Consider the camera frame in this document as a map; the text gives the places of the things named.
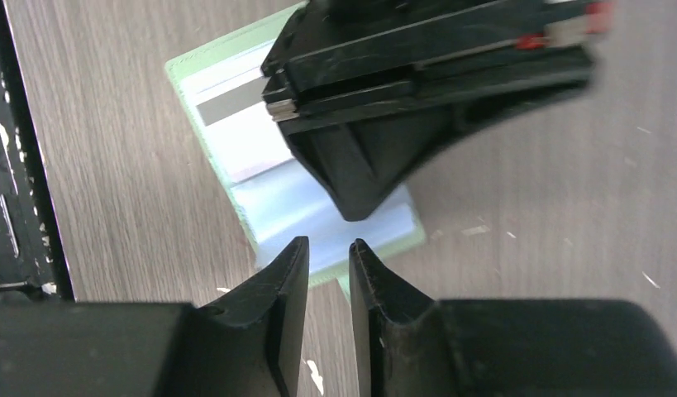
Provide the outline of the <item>green card holder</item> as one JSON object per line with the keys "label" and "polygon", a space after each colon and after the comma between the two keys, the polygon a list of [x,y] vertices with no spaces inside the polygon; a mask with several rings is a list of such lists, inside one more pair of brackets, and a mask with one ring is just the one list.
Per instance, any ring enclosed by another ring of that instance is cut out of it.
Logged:
{"label": "green card holder", "polygon": [[381,256],[407,251],[425,241],[411,195],[400,186],[369,218],[347,222],[323,187],[293,158],[233,184],[213,163],[201,127],[185,103],[181,81],[191,74],[266,41],[273,41],[293,13],[288,7],[208,42],[167,62],[169,81],[178,94],[200,145],[239,218],[258,267],[269,262],[296,236],[310,240],[309,284],[313,287],[348,278],[347,251],[366,240]]}

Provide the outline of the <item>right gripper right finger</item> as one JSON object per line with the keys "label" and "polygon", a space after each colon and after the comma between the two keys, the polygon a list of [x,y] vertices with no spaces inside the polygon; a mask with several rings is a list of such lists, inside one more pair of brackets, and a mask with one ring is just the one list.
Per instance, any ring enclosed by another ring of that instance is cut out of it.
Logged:
{"label": "right gripper right finger", "polygon": [[677,354],[618,299],[441,299],[350,245],[362,396],[677,396]]}

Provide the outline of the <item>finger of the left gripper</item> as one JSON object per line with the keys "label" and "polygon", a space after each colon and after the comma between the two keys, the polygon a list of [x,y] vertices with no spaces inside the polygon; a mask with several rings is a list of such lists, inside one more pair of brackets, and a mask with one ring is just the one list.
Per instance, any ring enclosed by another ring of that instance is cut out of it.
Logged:
{"label": "finger of the left gripper", "polygon": [[285,136],[288,148],[348,222],[365,220],[410,174],[487,127],[573,98],[568,82],[496,93],[429,109],[342,122]]}
{"label": "finger of the left gripper", "polygon": [[437,79],[552,55],[604,34],[609,1],[308,1],[260,69],[276,118],[398,98]]}

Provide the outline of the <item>silver credit card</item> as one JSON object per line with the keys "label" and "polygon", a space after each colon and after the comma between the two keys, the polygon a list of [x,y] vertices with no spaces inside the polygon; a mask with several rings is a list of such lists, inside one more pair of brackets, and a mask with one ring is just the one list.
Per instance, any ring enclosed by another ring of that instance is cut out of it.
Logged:
{"label": "silver credit card", "polygon": [[260,65],[273,44],[263,42],[181,81],[213,163],[233,184],[292,159],[261,97],[266,79]]}

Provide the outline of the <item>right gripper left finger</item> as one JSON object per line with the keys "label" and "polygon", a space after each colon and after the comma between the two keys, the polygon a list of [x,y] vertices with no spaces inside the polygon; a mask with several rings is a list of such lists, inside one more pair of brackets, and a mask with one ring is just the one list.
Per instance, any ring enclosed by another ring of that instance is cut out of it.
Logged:
{"label": "right gripper left finger", "polygon": [[220,298],[0,302],[0,396],[294,396],[309,244]]}

